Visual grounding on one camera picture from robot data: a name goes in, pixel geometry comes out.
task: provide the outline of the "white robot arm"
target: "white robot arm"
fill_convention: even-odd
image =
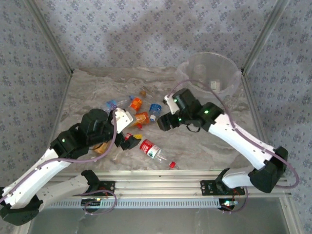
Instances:
[[[268,152],[274,152],[287,160],[286,149],[274,148],[260,141],[237,124],[233,127],[229,116],[222,109],[211,102],[201,105],[188,89],[184,88],[169,97],[166,96],[164,103],[169,106],[171,112],[158,119],[157,123],[161,130],[168,131],[182,124],[187,125],[187,128],[189,125],[193,125],[198,127],[198,131],[203,129],[221,138],[251,163],[249,167],[227,168],[222,171],[215,181],[215,188],[220,195],[243,186],[255,186],[265,193],[272,191],[285,172],[286,165]]]
[[[97,190],[99,180],[90,170],[63,183],[45,188],[43,186],[77,158],[87,154],[90,147],[112,140],[114,128],[117,131],[116,146],[122,147],[123,150],[135,147],[139,140],[134,137],[125,139],[122,134],[122,130],[132,121],[133,117],[120,108],[111,112],[109,116],[100,109],[92,109],[85,114],[81,123],[60,133],[38,162],[18,180],[0,188],[2,219],[14,225],[22,225],[57,200]]]

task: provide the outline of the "wall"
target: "wall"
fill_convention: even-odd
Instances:
[[[299,172],[293,197],[307,233],[312,233],[311,25],[312,2],[291,1],[248,74],[270,143],[287,148]]]
[[[0,186],[45,151],[68,75],[22,1],[0,1]],[[0,219],[0,233],[13,226]]]
[[[72,68],[178,66],[214,51],[241,67],[267,0],[36,0]]]

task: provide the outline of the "white cap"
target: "white cap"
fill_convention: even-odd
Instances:
[[[151,115],[151,116],[150,116],[150,120],[151,120],[152,122],[154,122],[154,121],[156,120],[156,116]]]

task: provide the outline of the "gray marble table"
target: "gray marble table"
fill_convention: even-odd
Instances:
[[[64,102],[61,119],[55,133],[67,130],[80,122],[82,116],[92,108],[100,108],[106,101],[121,95],[147,92],[141,111],[148,111],[151,103],[162,98],[176,84],[175,68],[88,68],[75,70]],[[225,100],[235,121],[256,135],[254,122],[247,104],[245,92],[240,85],[237,92]],[[163,113],[169,109],[163,105]],[[179,170],[220,170],[226,167],[249,165],[235,149],[223,140],[205,132],[191,133],[184,126],[163,132],[157,123],[146,125],[142,130],[128,128],[124,133],[143,134],[154,142],[169,158],[177,163]],[[89,151],[80,159],[96,157]],[[114,147],[102,160],[93,163],[72,164],[66,171],[79,172],[92,169],[96,172],[112,170],[158,170],[157,164],[135,147],[122,151]]]

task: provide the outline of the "clear plastic bin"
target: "clear plastic bin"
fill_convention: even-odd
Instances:
[[[180,64],[175,72],[175,78],[179,81],[193,79],[206,83],[221,99],[236,92],[241,76],[241,71],[232,60],[210,52],[192,55],[186,62]],[[200,83],[186,82],[183,87],[190,89],[202,103],[215,101],[214,95]]]

